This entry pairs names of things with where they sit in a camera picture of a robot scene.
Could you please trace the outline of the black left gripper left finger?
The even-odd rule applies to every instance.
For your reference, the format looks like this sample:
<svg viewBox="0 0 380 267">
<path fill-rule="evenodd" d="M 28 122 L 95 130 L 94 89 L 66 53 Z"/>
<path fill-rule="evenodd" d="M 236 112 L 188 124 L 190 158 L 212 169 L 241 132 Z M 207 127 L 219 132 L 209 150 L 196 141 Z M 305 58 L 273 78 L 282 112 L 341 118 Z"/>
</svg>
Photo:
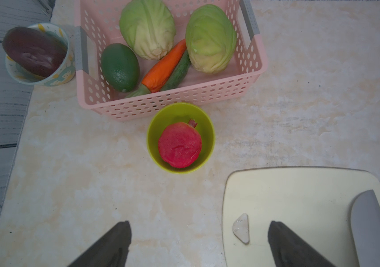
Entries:
<svg viewBox="0 0 380 267">
<path fill-rule="evenodd" d="M 124 267 L 131 240 L 130 222 L 118 222 L 69 267 Z"/>
</svg>

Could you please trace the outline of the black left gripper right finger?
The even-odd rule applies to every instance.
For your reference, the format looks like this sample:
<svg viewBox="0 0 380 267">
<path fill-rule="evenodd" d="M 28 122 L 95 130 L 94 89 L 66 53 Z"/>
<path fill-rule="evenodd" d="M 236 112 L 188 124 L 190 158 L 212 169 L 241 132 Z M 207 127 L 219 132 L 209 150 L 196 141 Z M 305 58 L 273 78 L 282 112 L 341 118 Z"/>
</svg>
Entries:
<svg viewBox="0 0 380 267">
<path fill-rule="evenodd" d="M 280 221 L 271 221 L 268 243 L 277 267 L 334 267 L 334 265 Z"/>
</svg>

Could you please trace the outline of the cream plastic cutting board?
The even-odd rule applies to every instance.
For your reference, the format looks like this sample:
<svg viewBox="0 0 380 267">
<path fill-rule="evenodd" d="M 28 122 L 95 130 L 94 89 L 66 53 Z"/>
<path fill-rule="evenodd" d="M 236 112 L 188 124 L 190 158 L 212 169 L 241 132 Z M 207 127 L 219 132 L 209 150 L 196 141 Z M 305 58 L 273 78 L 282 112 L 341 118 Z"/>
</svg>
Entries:
<svg viewBox="0 0 380 267">
<path fill-rule="evenodd" d="M 272 221 L 287 225 L 337 267 L 359 265 L 351 231 L 355 198 L 380 182 L 363 170 L 264 168 L 233 172 L 222 208 L 222 236 L 229 267 L 272 267 Z"/>
</svg>

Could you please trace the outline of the black handled cleaver knife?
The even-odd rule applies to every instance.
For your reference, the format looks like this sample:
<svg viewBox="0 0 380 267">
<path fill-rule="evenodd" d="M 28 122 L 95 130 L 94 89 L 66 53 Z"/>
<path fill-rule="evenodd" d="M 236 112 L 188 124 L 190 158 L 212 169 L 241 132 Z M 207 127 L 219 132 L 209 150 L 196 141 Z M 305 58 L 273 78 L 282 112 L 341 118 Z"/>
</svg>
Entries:
<svg viewBox="0 0 380 267">
<path fill-rule="evenodd" d="M 355 198 L 350 223 L 359 266 L 380 267 L 380 205 L 373 190 Z"/>
</svg>

